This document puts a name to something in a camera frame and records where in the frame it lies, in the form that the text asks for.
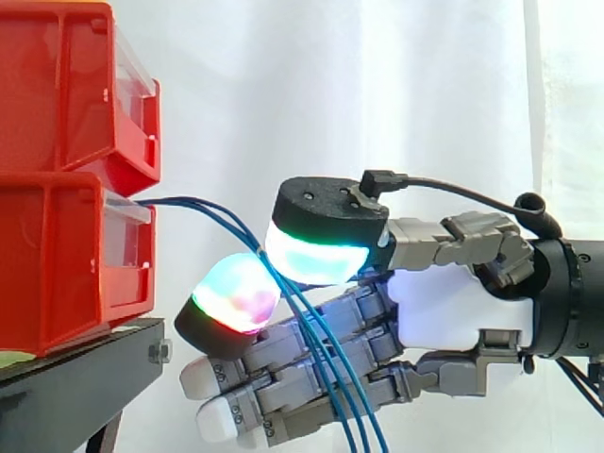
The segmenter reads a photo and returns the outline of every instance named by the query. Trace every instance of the stacked red bins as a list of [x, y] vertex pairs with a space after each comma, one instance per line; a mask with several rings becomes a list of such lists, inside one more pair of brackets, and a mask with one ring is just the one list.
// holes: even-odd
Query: stacked red bins
[[111, 9], [0, 1], [0, 351], [37, 356], [153, 308], [159, 85]]

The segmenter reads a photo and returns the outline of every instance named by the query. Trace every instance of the white fingertip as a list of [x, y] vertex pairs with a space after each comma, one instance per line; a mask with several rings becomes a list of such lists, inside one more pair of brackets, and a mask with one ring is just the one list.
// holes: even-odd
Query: white fingertip
[[237, 445], [246, 450], [265, 450], [268, 448], [268, 441], [264, 427], [257, 427], [237, 438]]
[[237, 425], [228, 405], [228, 400], [218, 396], [204, 404], [196, 416], [201, 438], [213, 444], [235, 439]]
[[202, 400], [220, 394], [220, 387], [208, 357], [192, 361], [180, 372], [180, 384], [188, 399]]

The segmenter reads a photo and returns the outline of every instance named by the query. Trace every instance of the cable connector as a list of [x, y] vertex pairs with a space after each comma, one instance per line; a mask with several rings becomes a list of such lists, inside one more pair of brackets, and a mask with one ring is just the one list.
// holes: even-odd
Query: cable connector
[[409, 186], [409, 176], [390, 170], [365, 170], [359, 190], [370, 198], [378, 199], [385, 192], [396, 192]]

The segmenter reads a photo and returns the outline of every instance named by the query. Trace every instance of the green light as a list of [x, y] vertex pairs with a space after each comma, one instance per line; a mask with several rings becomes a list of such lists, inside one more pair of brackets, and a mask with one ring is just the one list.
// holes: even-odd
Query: green light
[[352, 245], [306, 243], [284, 233], [271, 222], [266, 253], [285, 277], [310, 285], [338, 285], [356, 275], [367, 261], [369, 249]]
[[254, 333], [268, 323], [281, 291], [253, 253], [218, 261], [193, 291], [193, 302], [220, 324]]

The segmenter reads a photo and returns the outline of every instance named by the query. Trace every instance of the robotic hand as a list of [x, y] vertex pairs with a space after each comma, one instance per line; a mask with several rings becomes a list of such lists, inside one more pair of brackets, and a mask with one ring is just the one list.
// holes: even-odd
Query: robotic hand
[[[504, 210], [538, 239], [525, 240], [519, 226], [500, 213], [466, 212], [440, 223], [388, 219], [379, 195], [410, 185]], [[271, 234], [339, 245], [343, 252], [328, 257], [316, 249], [288, 249], [287, 241]], [[563, 239], [537, 195], [522, 195], [512, 208], [456, 186], [391, 172], [365, 172], [360, 184], [335, 178], [283, 183], [266, 241], [281, 274], [311, 284], [347, 281], [351, 266], [338, 260], [355, 248], [366, 249], [359, 285], [318, 311], [375, 409], [412, 402], [422, 391], [485, 396], [492, 371], [524, 365], [531, 373], [533, 356], [559, 360], [567, 374], [573, 365], [564, 356], [591, 358], [589, 378], [580, 376], [604, 399], [604, 243]], [[179, 331], [194, 345], [186, 328]], [[328, 339], [315, 331], [329, 351]], [[405, 348], [432, 352], [415, 364], [397, 361]], [[573, 376], [579, 378], [577, 368]], [[328, 378], [335, 380], [331, 373]], [[237, 360], [193, 361], [181, 383], [188, 398], [211, 398], [197, 414], [209, 442], [237, 438], [241, 445], [274, 446], [336, 419], [293, 318], [263, 329]]]

